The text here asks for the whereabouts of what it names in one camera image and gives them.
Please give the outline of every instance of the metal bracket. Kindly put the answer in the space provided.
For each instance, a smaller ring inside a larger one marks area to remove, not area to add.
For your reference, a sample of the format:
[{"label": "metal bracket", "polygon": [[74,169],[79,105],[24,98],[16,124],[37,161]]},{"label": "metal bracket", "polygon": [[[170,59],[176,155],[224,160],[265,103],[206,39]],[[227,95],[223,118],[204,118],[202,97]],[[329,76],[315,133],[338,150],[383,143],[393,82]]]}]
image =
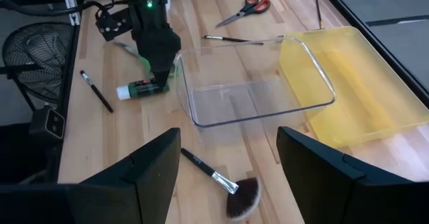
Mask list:
[{"label": "metal bracket", "polygon": [[[67,8],[76,7],[78,4],[76,0],[65,0]],[[80,25],[80,14],[79,12],[71,13],[68,15],[70,22],[73,26]]]}]

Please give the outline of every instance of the scissors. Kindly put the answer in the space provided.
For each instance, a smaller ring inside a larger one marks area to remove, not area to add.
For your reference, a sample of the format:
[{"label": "scissors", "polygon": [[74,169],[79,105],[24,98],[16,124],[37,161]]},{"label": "scissors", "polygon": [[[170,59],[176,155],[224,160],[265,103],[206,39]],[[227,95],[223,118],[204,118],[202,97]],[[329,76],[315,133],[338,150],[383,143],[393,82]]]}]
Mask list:
[{"label": "scissors", "polygon": [[227,25],[228,23],[234,22],[241,17],[245,17],[251,14],[260,14],[268,10],[271,2],[269,0],[245,0],[245,5],[240,12],[229,17],[228,19],[220,22],[216,27]]}]

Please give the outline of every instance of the wooden table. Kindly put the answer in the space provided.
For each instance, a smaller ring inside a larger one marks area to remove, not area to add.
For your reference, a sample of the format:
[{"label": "wooden table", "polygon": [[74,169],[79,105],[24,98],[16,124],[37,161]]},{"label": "wooden table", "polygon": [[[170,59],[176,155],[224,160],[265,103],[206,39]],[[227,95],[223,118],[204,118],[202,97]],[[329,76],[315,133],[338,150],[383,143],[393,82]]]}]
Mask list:
[{"label": "wooden table", "polygon": [[[261,16],[246,17],[238,24],[215,29],[218,22],[242,6],[243,0],[172,0],[170,22],[182,39],[183,49],[223,44],[201,40],[205,34],[256,40],[318,27],[314,0],[271,2],[272,7]],[[320,6],[325,27],[347,24],[327,0],[320,0]],[[143,79],[143,68],[121,48],[105,42],[95,27],[96,10],[88,9],[82,16],[59,182],[80,182],[167,129],[180,127],[182,146],[225,176],[232,180],[247,176],[262,179],[261,203],[246,223],[303,223],[279,163],[273,133],[265,133],[258,123],[236,124],[228,127],[234,132],[235,141],[226,144],[219,135],[198,131],[173,91],[139,100],[117,99],[116,87]],[[134,44],[129,34],[118,39]],[[85,70],[103,92],[114,114],[103,107],[82,80],[80,70]],[[255,134],[266,136],[253,137]],[[429,126],[423,125],[389,139],[341,150],[410,180],[429,180],[428,140]],[[182,158],[167,223],[228,223],[226,195]]]}]

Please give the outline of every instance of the yellow container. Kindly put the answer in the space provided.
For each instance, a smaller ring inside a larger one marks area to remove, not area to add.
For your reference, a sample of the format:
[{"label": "yellow container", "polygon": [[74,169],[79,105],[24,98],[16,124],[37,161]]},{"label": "yellow container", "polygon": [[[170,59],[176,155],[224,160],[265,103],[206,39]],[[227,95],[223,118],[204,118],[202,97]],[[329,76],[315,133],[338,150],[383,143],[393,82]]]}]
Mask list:
[{"label": "yellow container", "polygon": [[[311,49],[335,88],[337,99],[332,105],[306,112],[321,142],[338,148],[390,137],[429,121],[429,110],[357,29],[340,27],[285,37],[297,38]],[[326,96],[326,89],[314,88],[313,78],[305,75],[303,69],[310,63],[296,44],[282,42],[280,66],[303,106]]]}]

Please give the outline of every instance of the brush handle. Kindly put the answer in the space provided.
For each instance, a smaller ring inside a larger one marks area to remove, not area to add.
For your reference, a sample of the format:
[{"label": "brush handle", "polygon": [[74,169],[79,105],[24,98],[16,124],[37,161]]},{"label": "brush handle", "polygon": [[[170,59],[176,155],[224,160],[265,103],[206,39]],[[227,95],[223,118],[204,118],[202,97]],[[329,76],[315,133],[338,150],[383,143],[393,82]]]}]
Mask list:
[{"label": "brush handle", "polygon": [[204,173],[206,173],[208,176],[212,176],[213,173],[215,173],[215,170],[208,166],[206,163],[204,163],[202,160],[197,158],[194,154],[186,150],[185,148],[182,148],[181,153],[188,158],[192,163],[194,163],[198,168],[200,168]]}]

